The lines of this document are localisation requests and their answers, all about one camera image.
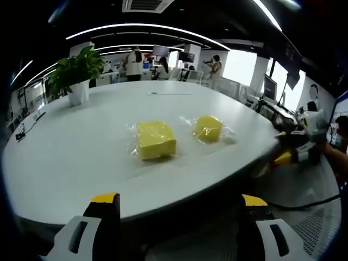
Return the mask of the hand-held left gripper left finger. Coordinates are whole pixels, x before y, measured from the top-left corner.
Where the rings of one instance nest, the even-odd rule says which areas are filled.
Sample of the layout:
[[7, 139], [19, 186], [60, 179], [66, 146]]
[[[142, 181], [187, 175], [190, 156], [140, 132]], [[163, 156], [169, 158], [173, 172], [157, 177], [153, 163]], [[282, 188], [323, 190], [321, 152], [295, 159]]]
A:
[[95, 196], [54, 237], [46, 260], [119, 260], [120, 194]]

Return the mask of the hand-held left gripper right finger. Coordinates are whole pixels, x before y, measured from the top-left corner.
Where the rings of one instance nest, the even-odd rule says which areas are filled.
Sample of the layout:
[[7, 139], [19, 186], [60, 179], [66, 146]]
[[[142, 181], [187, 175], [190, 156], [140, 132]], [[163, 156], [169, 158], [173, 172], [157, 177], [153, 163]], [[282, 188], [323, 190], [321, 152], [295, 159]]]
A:
[[259, 197], [242, 194], [240, 260], [299, 260], [300, 236]]

